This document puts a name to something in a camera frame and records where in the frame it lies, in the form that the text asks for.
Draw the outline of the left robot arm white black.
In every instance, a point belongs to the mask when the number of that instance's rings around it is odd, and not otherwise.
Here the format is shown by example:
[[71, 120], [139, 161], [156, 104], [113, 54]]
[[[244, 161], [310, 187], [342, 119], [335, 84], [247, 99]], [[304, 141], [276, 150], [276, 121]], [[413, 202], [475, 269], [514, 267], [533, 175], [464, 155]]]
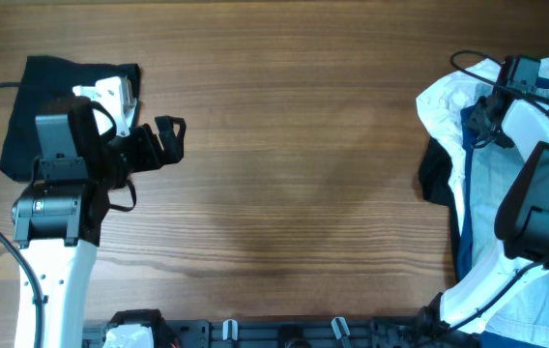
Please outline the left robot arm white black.
[[134, 124], [138, 100], [126, 77], [75, 85], [35, 118], [41, 151], [13, 205], [14, 241], [24, 262], [17, 347], [79, 347], [109, 193], [135, 194], [131, 175], [184, 157], [184, 119]]

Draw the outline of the light blue denim shorts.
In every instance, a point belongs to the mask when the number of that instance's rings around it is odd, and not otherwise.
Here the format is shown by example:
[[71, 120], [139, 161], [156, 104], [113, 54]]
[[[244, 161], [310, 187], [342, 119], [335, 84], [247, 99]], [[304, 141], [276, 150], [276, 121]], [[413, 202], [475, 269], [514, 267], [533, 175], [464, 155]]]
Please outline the light blue denim shorts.
[[[495, 241], [497, 210], [524, 165], [515, 148], [496, 144], [472, 151], [470, 217], [474, 265]], [[518, 292], [480, 334], [483, 347], [549, 347], [549, 273]]]

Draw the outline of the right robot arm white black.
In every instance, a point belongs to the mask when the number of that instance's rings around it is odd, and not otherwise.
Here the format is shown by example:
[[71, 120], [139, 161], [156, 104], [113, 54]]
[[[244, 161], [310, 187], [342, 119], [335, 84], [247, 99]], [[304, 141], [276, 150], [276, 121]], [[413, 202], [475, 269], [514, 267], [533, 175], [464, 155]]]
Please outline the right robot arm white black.
[[439, 300], [446, 334], [479, 334], [516, 294], [549, 273], [549, 108], [514, 101], [502, 121], [525, 164], [498, 208], [496, 240]]

